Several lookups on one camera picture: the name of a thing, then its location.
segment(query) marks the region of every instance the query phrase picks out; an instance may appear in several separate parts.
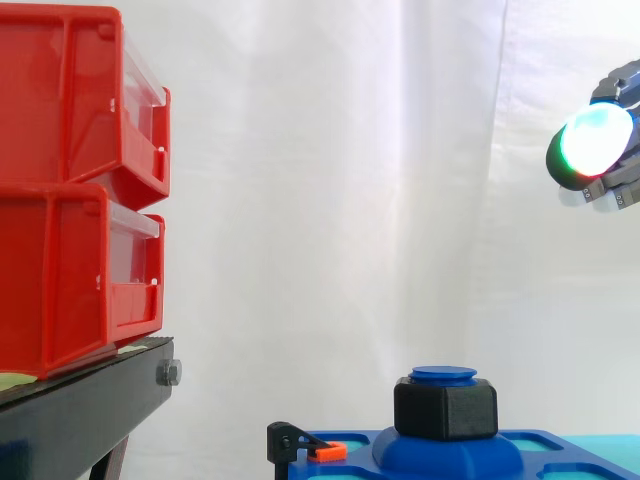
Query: white curtain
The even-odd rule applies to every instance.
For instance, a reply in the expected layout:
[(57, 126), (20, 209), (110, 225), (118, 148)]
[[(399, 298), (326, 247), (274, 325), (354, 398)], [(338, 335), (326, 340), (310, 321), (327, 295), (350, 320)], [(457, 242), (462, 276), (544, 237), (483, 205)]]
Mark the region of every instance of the white curtain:
[(184, 364), (125, 480), (267, 478), (267, 424), (386, 427), (419, 364), (478, 368), (502, 427), (640, 429), (640, 207), (563, 208), (544, 166), (637, 2), (114, 4), (173, 94)]

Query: glowing green light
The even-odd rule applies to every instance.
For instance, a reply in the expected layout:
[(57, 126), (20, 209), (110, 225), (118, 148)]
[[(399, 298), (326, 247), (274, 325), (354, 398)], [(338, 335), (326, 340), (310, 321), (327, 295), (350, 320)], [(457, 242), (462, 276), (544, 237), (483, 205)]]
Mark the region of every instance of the glowing green light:
[(633, 119), (613, 103), (594, 103), (567, 123), (560, 148), (567, 164), (588, 177), (613, 165), (629, 143)]

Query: blue cap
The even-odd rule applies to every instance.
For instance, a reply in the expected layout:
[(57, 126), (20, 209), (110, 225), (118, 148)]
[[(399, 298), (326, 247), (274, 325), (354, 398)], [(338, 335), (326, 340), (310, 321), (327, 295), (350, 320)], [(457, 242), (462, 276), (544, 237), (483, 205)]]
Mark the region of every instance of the blue cap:
[(469, 387), (477, 382), (473, 377), (478, 372), (473, 368), (428, 366), (416, 367), (409, 374), (414, 383), (435, 387)]

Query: blue base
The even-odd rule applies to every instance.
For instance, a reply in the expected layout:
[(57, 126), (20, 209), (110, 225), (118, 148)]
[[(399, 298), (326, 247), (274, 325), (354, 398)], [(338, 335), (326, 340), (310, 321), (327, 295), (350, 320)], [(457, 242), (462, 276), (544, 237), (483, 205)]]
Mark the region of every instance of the blue base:
[(400, 437), (393, 428), (382, 432), (316, 432), (323, 440), (347, 443), (348, 459), (308, 463), (300, 452), (289, 468), (289, 478), (640, 480), (640, 437), (574, 437), (567, 441), (536, 430), (500, 433), (492, 439), (441, 443)]

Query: stacked red bins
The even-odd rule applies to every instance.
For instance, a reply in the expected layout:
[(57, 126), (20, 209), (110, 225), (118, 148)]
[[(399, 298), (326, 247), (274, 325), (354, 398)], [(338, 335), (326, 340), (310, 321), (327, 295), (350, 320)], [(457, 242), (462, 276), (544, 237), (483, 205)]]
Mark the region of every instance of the stacked red bins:
[(169, 92), (107, 7), (0, 4), (0, 372), (162, 326)]

